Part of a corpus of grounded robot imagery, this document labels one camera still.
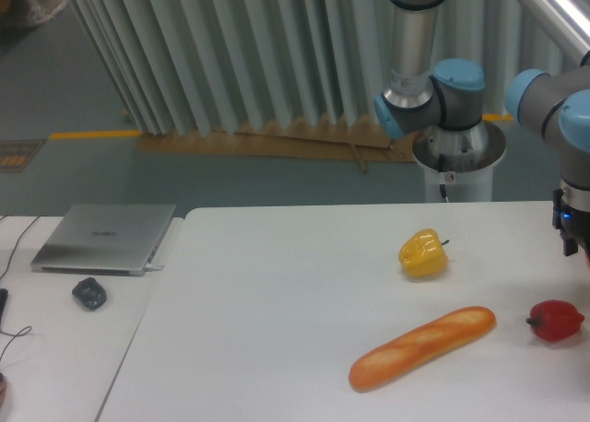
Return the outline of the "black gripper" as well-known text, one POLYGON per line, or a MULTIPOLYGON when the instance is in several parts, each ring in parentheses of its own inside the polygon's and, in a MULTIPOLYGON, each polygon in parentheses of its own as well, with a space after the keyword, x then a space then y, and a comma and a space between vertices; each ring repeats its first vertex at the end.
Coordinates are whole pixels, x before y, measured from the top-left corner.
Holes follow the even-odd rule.
POLYGON ((560 232, 563 254, 578 253, 578 240, 589 240, 589 189, 561 187, 553 191, 553 228, 560 232))

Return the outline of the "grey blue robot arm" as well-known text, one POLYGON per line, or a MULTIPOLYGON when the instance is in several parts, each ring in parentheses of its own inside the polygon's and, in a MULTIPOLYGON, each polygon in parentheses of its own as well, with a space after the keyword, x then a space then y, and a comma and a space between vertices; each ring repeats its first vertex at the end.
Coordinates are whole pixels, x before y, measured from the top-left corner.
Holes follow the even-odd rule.
MULTIPOLYGON (((483 122, 485 78, 469 60, 431 64, 438 7, 445 0, 389 0, 395 40, 389 86, 373 100, 393 138, 414 132, 415 158, 438 176, 488 168, 503 155, 500 129, 483 122)), ((553 192, 552 225, 565 255, 589 249, 589 3, 587 0, 517 0, 576 62, 552 75, 528 69, 512 79, 505 109, 560 156, 560 186, 553 192)))

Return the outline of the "person's hand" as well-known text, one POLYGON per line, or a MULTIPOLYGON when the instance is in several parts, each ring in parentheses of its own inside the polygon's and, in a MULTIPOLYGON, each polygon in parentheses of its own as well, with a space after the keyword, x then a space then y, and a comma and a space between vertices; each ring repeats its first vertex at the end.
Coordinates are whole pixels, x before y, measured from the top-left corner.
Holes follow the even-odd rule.
POLYGON ((0 374, 0 405, 4 403, 6 399, 7 380, 4 374, 0 374))

